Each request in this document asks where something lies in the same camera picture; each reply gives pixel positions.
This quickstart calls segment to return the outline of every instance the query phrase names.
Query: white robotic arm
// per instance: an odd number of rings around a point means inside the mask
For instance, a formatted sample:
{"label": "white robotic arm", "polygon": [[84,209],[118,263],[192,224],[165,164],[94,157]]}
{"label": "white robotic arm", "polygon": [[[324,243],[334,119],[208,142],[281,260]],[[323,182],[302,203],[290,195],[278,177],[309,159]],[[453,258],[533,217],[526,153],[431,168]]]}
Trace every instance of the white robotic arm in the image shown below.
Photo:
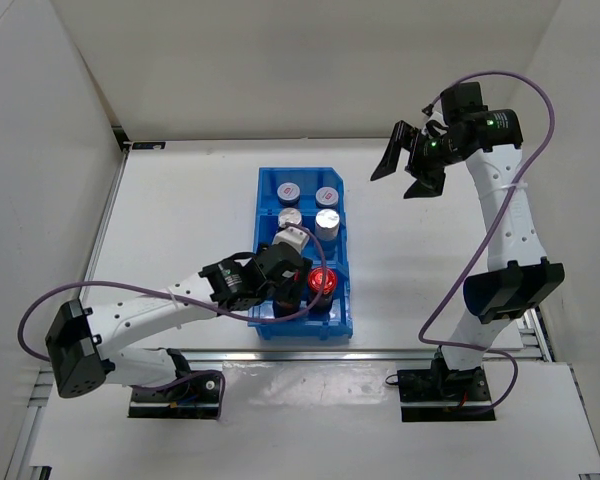
{"label": "white robotic arm", "polygon": [[104,383],[159,387],[187,375],[188,363],[179,351],[129,345],[213,318],[218,309],[248,310],[274,295],[299,303],[298,285],[306,284],[312,263],[300,254],[308,239],[306,229],[290,226],[271,246],[261,246],[255,254],[235,254],[151,296],[91,308],[78,299],[66,302],[45,339],[59,395],[78,397]]}
{"label": "white robotic arm", "polygon": [[[445,169],[466,162],[490,235],[488,272],[464,278],[466,309],[448,341],[424,337],[435,314],[425,324],[420,339],[440,345],[440,351],[429,370],[402,373],[401,395],[415,403],[458,401],[463,396],[466,400],[467,395],[470,401],[485,401],[488,389],[482,388],[486,380],[481,369],[485,351],[512,320],[536,307],[563,281],[564,269],[562,264],[549,263],[533,225],[526,185],[518,178],[523,165],[522,132],[515,112],[489,110],[477,82],[455,84],[439,98],[442,115],[433,112],[433,105],[425,108],[424,129],[396,123],[371,180],[395,172],[401,149],[406,149],[410,153],[406,170],[416,181],[404,198],[437,197],[443,192]],[[501,222],[492,230],[509,198]],[[441,305],[446,305],[460,281]]]}
{"label": "white robotic arm", "polygon": [[[476,151],[465,163],[478,191],[485,228],[489,229],[521,166],[522,150],[513,145],[497,145],[491,152]],[[518,184],[509,208],[489,243],[487,268],[490,272],[506,269],[509,262],[517,262],[519,266],[539,265],[547,257],[533,225],[525,187],[526,184]],[[510,318],[482,323],[465,308],[449,340],[478,345],[486,350],[510,323]],[[443,346],[442,353],[450,370],[477,368],[484,356],[484,352],[449,346]]]}

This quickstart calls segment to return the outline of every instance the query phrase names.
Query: mounting plate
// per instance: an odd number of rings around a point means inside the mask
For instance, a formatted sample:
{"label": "mounting plate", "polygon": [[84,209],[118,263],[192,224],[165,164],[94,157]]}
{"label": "mounting plate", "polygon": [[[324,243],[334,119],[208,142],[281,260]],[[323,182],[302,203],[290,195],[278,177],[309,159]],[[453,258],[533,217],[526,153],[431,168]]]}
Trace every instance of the mounting plate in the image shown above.
{"label": "mounting plate", "polygon": [[213,373],[194,378],[183,398],[195,395],[195,399],[176,407],[171,407],[171,400],[161,392],[145,392],[134,388],[127,416],[129,418],[215,420],[220,411],[221,382],[221,378]]}
{"label": "mounting plate", "polygon": [[[493,410],[475,413],[491,404],[489,384],[480,369],[474,374],[473,383],[467,390],[467,401],[462,408],[453,410],[460,399],[442,397],[434,388],[430,369],[398,370],[398,389],[402,421],[409,422],[484,422],[496,419]],[[414,388],[414,384],[430,385]]]}

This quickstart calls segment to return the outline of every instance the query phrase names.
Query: blue bin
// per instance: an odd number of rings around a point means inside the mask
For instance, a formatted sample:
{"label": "blue bin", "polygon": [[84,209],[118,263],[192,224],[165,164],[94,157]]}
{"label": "blue bin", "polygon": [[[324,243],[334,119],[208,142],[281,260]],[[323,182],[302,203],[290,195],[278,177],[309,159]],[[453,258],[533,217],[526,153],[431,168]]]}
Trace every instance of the blue bin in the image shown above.
{"label": "blue bin", "polygon": [[[349,261],[347,259],[347,219],[344,211],[344,182],[333,168],[261,168],[258,180],[258,201],[256,204],[256,224],[253,238],[253,249],[258,244],[273,241],[278,230],[278,214],[285,208],[278,201],[278,186],[285,182],[293,182],[300,187],[300,200],[295,208],[302,213],[302,224],[312,232],[315,227],[316,214],[322,210],[316,205],[315,194],[321,187],[335,188],[340,196],[337,211],[340,215],[340,231],[332,254],[327,259],[327,266],[338,276],[338,285],[334,293],[331,311],[291,320],[289,322],[263,324],[249,322],[261,338],[270,340],[273,337],[318,337],[326,340],[329,337],[351,338],[353,321],[349,306],[350,283]],[[313,260],[313,266],[320,266],[315,246],[310,241],[303,250],[304,257]],[[300,308],[306,306],[308,287],[303,295]],[[274,318],[273,305],[267,301],[249,310],[249,316],[256,318]]]}

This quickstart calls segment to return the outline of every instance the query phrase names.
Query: cylindrical container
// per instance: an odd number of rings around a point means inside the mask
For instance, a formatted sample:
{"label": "cylindrical container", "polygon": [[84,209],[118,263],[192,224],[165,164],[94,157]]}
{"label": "cylindrical container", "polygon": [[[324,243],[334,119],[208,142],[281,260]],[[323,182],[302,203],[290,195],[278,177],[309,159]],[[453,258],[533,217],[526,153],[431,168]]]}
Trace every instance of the cylindrical container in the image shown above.
{"label": "cylindrical container", "polygon": [[340,230],[340,215],[331,209],[320,210],[316,215],[315,234],[320,240],[320,246],[327,258],[333,257],[338,245]]}
{"label": "cylindrical container", "polygon": [[278,214],[278,229],[282,230],[287,223],[302,225],[302,214],[297,208],[283,208]]}
{"label": "cylindrical container", "polygon": [[278,201],[285,207],[293,207],[300,200],[300,187],[286,182],[278,187]]}
{"label": "cylindrical container", "polygon": [[338,206],[338,191],[331,187],[322,187],[316,192],[316,205],[320,208],[336,209]]}
{"label": "cylindrical container", "polygon": [[[320,291],[320,285],[322,285],[322,267],[314,268],[309,273],[309,279],[307,280],[309,284],[309,297],[307,299],[307,305],[316,298],[318,291]],[[331,306],[333,305],[333,295],[336,291],[336,286],[338,285],[338,276],[336,272],[327,268],[327,281],[324,285],[324,290],[322,291],[322,296],[318,300],[313,308],[311,309],[314,313],[327,312],[331,310]]]}
{"label": "cylindrical container", "polygon": [[325,208],[316,215],[316,237],[324,242],[338,238],[340,215],[335,210]]}
{"label": "cylindrical container", "polygon": [[300,310],[300,298],[297,302],[287,303],[279,300],[273,300],[273,316],[276,318],[286,317],[287,315],[293,315]]}

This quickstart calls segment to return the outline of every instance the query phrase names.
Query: purple cable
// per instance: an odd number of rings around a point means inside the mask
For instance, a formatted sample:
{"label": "purple cable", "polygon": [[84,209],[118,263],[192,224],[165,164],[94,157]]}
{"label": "purple cable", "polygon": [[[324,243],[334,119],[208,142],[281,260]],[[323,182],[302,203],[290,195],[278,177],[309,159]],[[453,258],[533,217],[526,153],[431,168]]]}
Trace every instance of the purple cable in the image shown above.
{"label": "purple cable", "polygon": [[[540,146],[522,164],[518,173],[516,173],[516,175],[513,177],[513,180],[511,181],[512,186],[508,187],[508,191],[502,202],[502,206],[500,207],[500,210],[498,210],[498,213],[496,214],[496,217],[494,218],[493,223],[489,227],[489,230],[487,231],[487,234],[485,235],[484,239],[478,246],[476,253],[473,254],[473,256],[471,257],[471,260],[469,260],[469,263],[467,263],[467,266],[464,267],[464,270],[462,270],[462,272],[460,273],[460,275],[458,276],[458,278],[456,279],[454,284],[451,286],[451,288],[449,289],[447,294],[444,296],[444,298],[442,299],[440,304],[435,308],[435,310],[433,311],[431,316],[424,323],[424,325],[420,329],[420,332],[418,333],[418,340],[420,340],[422,343],[426,343],[428,345],[440,345],[440,346],[447,346],[447,347],[467,348],[470,350],[477,350],[479,352],[487,351],[489,353],[495,353],[497,355],[501,355],[501,356],[506,357],[509,360],[511,360],[511,363],[513,364],[513,375],[511,377],[511,382],[509,383],[509,386],[507,387],[505,392],[502,394],[502,396],[497,401],[493,402],[491,404],[491,406],[485,407],[485,408],[482,408],[479,410],[473,410],[471,412],[473,414],[481,414],[481,413],[488,412],[488,411],[494,409],[495,407],[497,407],[498,405],[500,405],[509,396],[509,394],[513,390],[513,387],[516,384],[516,381],[518,380],[518,363],[516,362],[516,359],[510,353],[505,352],[504,350],[499,350],[499,349],[487,350],[484,347],[481,347],[479,345],[471,345],[468,343],[460,343],[460,342],[449,342],[449,341],[444,341],[444,340],[443,341],[433,340],[433,339],[425,338],[424,335],[425,335],[425,333],[427,333],[427,330],[429,330],[429,328],[431,327],[433,322],[438,318],[440,313],[442,313],[442,311],[445,309],[445,307],[449,304],[449,302],[451,301],[453,296],[456,294],[456,292],[458,291],[458,289],[460,288],[462,283],[465,281],[465,279],[467,278],[467,276],[469,275],[469,273],[471,272],[473,267],[478,262],[478,259],[482,256],[482,254],[486,250],[487,245],[489,245],[489,242],[495,235],[496,230],[498,229],[498,226],[500,225],[500,222],[502,221],[502,218],[504,217],[504,214],[507,211],[509,203],[511,203],[511,199],[513,198],[513,195],[516,191],[515,184],[517,184],[520,181],[520,179],[525,174],[525,172],[529,169],[531,164],[533,164],[533,162],[538,158],[538,156],[545,150],[545,148],[547,148],[547,145],[549,144],[551,137],[553,137],[553,132],[554,132],[555,126],[556,126],[556,114],[555,114],[555,110],[553,108],[553,104],[551,103],[551,100],[549,99],[549,96],[540,87],[540,85],[535,83],[533,80],[525,77],[524,75],[520,75],[520,74],[514,73],[514,72],[507,72],[506,70],[486,70],[484,72],[472,73],[471,75],[462,77],[462,78],[456,80],[455,82],[453,82],[450,86],[456,85],[458,83],[462,83],[462,82],[470,80],[472,78],[483,77],[483,76],[488,76],[488,75],[500,75],[500,76],[505,76],[505,77],[512,77],[512,78],[518,79],[518,80],[526,83],[531,88],[533,88],[540,95],[540,97],[542,97],[542,100],[544,101],[545,105],[547,106],[547,111],[549,113],[549,129],[547,131],[547,135],[545,136],[545,138],[542,141],[542,143],[540,144]],[[433,106],[435,106],[435,104],[438,102],[438,100],[440,100],[440,95],[438,95],[429,106],[433,108]]]}
{"label": "purple cable", "polygon": [[[311,303],[309,303],[309,305],[307,305],[302,310],[298,310],[296,313],[293,313],[291,315],[285,315],[284,317],[278,317],[278,318],[248,317],[246,315],[239,315],[237,313],[233,313],[228,310],[224,310],[222,308],[216,307],[215,305],[213,305],[211,303],[206,303],[201,300],[197,300],[195,298],[185,297],[183,295],[171,296],[171,294],[169,294],[167,292],[160,292],[158,290],[152,290],[150,288],[138,287],[136,285],[130,285],[128,283],[110,282],[107,280],[85,280],[82,282],[67,283],[65,285],[56,287],[53,290],[50,290],[47,293],[45,293],[44,295],[42,295],[35,302],[33,302],[29,306],[29,308],[27,308],[27,311],[24,312],[24,315],[22,315],[22,318],[20,319],[20,323],[18,324],[18,343],[20,344],[20,347],[26,353],[31,355],[32,357],[37,358],[39,360],[44,360],[45,362],[49,362],[50,361],[49,357],[36,352],[31,347],[29,347],[29,345],[27,344],[27,342],[24,338],[24,328],[27,324],[27,321],[29,320],[29,317],[31,317],[31,314],[35,311],[35,309],[38,308],[40,306],[40,304],[42,304],[44,301],[48,300],[49,298],[51,298],[61,292],[64,292],[66,290],[72,290],[74,288],[82,288],[82,287],[119,288],[121,290],[129,290],[132,292],[140,293],[140,294],[146,295],[148,297],[162,298],[163,300],[176,299],[180,303],[189,303],[191,305],[196,305],[197,307],[204,308],[206,310],[211,310],[212,312],[215,312],[218,315],[225,315],[227,317],[235,318],[236,320],[243,320],[246,322],[280,323],[280,322],[286,322],[289,320],[294,320],[296,318],[300,318],[303,315],[306,315],[309,312],[309,310],[311,310],[314,307],[314,305],[316,303],[318,303],[318,301],[320,300],[320,297],[322,297],[324,287],[327,283],[327,258],[324,255],[324,250],[322,250],[322,245],[320,245],[320,241],[308,228],[302,227],[300,225],[296,225],[293,223],[287,223],[286,226],[287,227],[295,227],[298,230],[301,230],[304,233],[306,233],[307,235],[309,235],[309,238],[311,238],[311,240],[313,241],[313,244],[315,245],[316,250],[318,251],[318,256],[320,257],[320,266],[322,267],[322,271],[323,271],[322,283],[320,284],[320,289],[316,293],[315,298],[311,301]],[[179,383],[175,384],[175,385],[179,385],[180,383],[184,383],[184,380],[179,379],[179,380],[175,380],[175,382],[179,382]],[[171,385],[171,384],[162,385],[160,387],[151,387],[151,388],[154,388],[154,390],[164,390],[165,388],[168,388],[168,385]]]}

